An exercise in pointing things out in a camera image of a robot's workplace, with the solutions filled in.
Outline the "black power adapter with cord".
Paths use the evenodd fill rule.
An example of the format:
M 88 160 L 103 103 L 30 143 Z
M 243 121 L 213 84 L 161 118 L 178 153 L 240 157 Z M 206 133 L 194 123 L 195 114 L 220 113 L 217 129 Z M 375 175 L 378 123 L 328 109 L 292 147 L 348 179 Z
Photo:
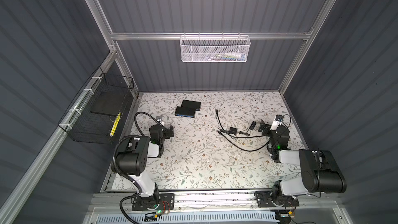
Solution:
M 231 135 L 237 135 L 237 131 L 238 131 L 237 128 L 234 128 L 234 127 L 229 128 L 229 134 L 231 134 Z

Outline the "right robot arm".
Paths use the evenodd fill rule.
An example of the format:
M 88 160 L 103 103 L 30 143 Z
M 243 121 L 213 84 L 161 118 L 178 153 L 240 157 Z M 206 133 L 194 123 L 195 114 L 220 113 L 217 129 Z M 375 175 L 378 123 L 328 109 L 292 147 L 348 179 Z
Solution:
M 266 148 L 271 159 L 279 164 L 300 167 L 299 176 L 274 183 L 266 200 L 284 206 L 296 197 L 313 193 L 341 194 L 347 189 L 346 179 L 332 153 L 328 150 L 292 150 L 288 148 L 289 126 L 284 115 L 276 115 L 272 124 L 261 124 L 262 134 L 269 138 Z

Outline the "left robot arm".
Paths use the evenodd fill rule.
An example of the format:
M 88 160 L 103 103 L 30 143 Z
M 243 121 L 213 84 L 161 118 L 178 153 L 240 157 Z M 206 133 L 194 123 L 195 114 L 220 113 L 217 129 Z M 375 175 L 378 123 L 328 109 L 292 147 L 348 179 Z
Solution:
M 174 136 L 174 127 L 166 127 L 163 117 L 153 117 L 146 112 L 137 112 L 134 122 L 137 124 L 137 116 L 143 114 L 155 121 L 155 125 L 149 128 L 149 136 L 144 136 L 140 128 L 139 135 L 124 136 L 117 143 L 113 152 L 111 169 L 121 177 L 131 182 L 137 189 L 134 197 L 145 201 L 160 200 L 157 184 L 146 172 L 149 158 L 160 158 L 164 152 L 164 142 Z

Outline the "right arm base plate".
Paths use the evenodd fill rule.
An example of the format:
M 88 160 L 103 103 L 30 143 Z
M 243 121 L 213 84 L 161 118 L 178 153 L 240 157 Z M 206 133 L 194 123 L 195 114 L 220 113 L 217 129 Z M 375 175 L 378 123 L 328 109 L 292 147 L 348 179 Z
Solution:
M 277 195 L 272 191 L 256 191 L 254 196 L 258 207 L 293 207 L 300 206 L 297 198 L 293 196 Z

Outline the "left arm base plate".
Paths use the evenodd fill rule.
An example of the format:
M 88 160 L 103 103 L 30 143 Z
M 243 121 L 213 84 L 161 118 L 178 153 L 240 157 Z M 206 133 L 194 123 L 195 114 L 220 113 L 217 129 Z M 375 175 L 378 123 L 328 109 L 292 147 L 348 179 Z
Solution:
M 151 197 L 136 197 L 131 200 L 132 211 L 170 211 L 174 209 L 174 194 L 159 194 Z

